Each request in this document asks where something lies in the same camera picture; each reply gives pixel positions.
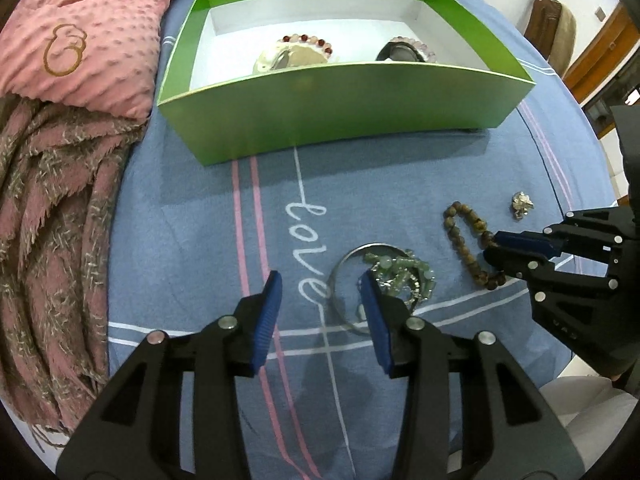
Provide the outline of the wooden door frame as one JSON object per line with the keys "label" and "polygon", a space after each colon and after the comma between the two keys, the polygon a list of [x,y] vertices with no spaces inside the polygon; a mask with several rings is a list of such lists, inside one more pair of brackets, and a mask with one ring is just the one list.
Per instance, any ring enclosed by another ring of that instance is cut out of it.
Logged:
{"label": "wooden door frame", "polygon": [[613,106],[639,104],[639,29],[621,3],[563,80],[598,139],[614,128]]}

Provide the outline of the brown wooden chair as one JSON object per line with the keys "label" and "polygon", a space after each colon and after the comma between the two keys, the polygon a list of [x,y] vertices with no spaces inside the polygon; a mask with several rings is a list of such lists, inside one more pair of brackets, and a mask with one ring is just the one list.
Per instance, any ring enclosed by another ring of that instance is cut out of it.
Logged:
{"label": "brown wooden chair", "polygon": [[577,35],[574,14],[559,0],[534,0],[524,37],[560,77],[570,67]]}

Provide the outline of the green cardboard box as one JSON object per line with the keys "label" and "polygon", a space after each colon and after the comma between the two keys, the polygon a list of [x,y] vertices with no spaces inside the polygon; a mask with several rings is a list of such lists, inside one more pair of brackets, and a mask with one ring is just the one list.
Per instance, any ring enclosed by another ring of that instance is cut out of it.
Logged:
{"label": "green cardboard box", "polygon": [[[378,62],[405,41],[424,63]],[[329,62],[253,74],[276,44]],[[500,125],[534,81],[457,0],[194,0],[157,106],[203,165],[292,146]]]}

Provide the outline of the silver metal bangle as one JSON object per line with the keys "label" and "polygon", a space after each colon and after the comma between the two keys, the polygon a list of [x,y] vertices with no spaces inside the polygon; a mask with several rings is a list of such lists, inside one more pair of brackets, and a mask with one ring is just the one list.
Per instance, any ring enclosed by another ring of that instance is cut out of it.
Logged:
{"label": "silver metal bangle", "polygon": [[371,242],[349,249],[339,258],[328,278],[328,306],[346,328],[367,335],[367,313],[360,299],[361,275],[371,271],[386,294],[399,297],[413,311],[421,302],[422,278],[416,255],[410,249]]}

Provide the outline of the black fitness band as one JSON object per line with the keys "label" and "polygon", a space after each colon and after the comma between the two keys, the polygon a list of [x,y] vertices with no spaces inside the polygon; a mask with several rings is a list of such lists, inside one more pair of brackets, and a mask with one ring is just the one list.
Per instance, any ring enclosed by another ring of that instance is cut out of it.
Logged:
{"label": "black fitness band", "polygon": [[424,63],[421,51],[405,41],[388,42],[376,56],[378,62],[416,62]]}

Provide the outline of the gold flower brooch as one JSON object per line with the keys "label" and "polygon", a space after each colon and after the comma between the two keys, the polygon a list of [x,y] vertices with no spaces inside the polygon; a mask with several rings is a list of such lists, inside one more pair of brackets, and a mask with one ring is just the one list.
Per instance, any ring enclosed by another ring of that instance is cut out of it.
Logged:
{"label": "gold flower brooch", "polygon": [[534,208],[535,205],[532,199],[523,191],[517,192],[512,196],[511,210],[516,220],[523,220],[529,214],[529,211]]}

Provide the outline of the pink dotted bear blanket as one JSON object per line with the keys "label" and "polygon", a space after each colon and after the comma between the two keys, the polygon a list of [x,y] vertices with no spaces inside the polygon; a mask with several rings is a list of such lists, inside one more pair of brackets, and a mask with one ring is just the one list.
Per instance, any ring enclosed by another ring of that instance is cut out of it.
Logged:
{"label": "pink dotted bear blanket", "polygon": [[141,122],[171,0],[21,0],[1,31],[1,92]]}

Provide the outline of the blue striped bed sheet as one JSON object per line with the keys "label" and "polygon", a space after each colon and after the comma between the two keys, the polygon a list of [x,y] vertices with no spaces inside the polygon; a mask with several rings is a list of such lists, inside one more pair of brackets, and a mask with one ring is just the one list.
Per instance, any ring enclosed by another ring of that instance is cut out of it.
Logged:
{"label": "blue striped bed sheet", "polygon": [[475,285],[442,225],[454,202],[494,231],[539,231],[614,203],[602,148],[561,79],[484,0],[457,0],[509,48],[535,88],[497,128],[396,134],[293,148],[205,167],[160,113],[130,155],[108,258],[108,358],[151,330],[201,330],[283,278],[265,366],[238,383],[257,479],[385,479],[406,384],[352,330],[357,248],[409,249],[435,274],[418,315],[446,333],[490,330],[537,385],[572,356],[530,316],[524,283]]}

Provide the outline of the cream white wristwatch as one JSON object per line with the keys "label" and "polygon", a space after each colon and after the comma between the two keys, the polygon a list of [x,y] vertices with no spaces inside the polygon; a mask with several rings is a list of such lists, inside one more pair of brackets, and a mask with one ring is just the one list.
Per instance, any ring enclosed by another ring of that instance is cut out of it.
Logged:
{"label": "cream white wristwatch", "polygon": [[288,68],[326,64],[330,55],[306,44],[276,44],[258,55],[253,74],[260,75]]}

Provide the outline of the pink woven fringed scarf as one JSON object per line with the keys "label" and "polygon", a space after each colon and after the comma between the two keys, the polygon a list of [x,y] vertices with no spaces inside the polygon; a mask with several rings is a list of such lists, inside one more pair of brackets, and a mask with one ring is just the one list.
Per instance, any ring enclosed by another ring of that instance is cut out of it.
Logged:
{"label": "pink woven fringed scarf", "polygon": [[145,129],[1,100],[1,400],[42,442],[71,436],[108,381],[112,220]]}

